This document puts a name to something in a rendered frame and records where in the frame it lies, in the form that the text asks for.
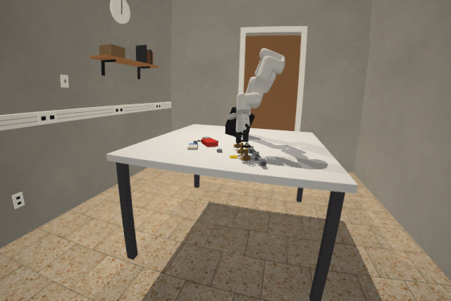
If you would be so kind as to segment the red rectangular block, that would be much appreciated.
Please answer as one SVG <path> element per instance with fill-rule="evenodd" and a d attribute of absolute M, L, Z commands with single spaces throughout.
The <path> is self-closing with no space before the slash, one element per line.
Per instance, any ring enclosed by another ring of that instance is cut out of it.
<path fill-rule="evenodd" d="M 215 147 L 218 146 L 218 142 L 212 138 L 202 139 L 202 144 L 206 147 Z"/>

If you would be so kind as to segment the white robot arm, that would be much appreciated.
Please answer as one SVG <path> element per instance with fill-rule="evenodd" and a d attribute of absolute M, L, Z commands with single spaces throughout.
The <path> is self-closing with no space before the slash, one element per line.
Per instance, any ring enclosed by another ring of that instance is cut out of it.
<path fill-rule="evenodd" d="M 251 77 L 249 80 L 246 91 L 248 94 L 239 93 L 237 95 L 236 113 L 229 114 L 227 120 L 233 120 L 240 114 L 247 114 L 250 116 L 251 108 L 255 109 L 259 107 L 264 93 L 267 93 L 270 90 L 276 79 L 276 74 L 281 74 L 284 67 L 285 57 L 283 55 L 263 48 L 260 51 L 260 62 L 255 72 L 256 77 Z"/>

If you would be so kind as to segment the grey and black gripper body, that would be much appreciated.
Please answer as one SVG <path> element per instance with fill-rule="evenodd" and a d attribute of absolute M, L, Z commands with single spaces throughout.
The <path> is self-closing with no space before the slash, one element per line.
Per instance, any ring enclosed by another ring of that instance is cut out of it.
<path fill-rule="evenodd" d="M 236 120 L 236 132 L 242 132 L 243 130 L 246 130 L 245 124 L 247 124 L 250 127 L 249 124 L 249 115 L 247 114 L 240 114 L 237 115 L 237 120 Z"/>

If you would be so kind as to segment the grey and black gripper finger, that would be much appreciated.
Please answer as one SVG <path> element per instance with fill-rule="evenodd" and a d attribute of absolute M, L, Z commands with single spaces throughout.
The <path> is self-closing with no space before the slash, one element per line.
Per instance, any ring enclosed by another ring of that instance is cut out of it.
<path fill-rule="evenodd" d="M 244 133 L 243 142 L 248 142 L 250 127 L 247 124 L 245 124 L 245 127 L 246 127 L 246 130 L 243 130 L 243 133 Z"/>
<path fill-rule="evenodd" d="M 241 133 L 242 133 L 242 132 L 237 133 L 237 132 L 236 132 L 236 129 L 235 129 L 236 143 L 241 143 L 241 142 L 238 142 L 238 140 L 241 140 L 241 137 L 240 137 L 240 136 L 241 136 Z"/>

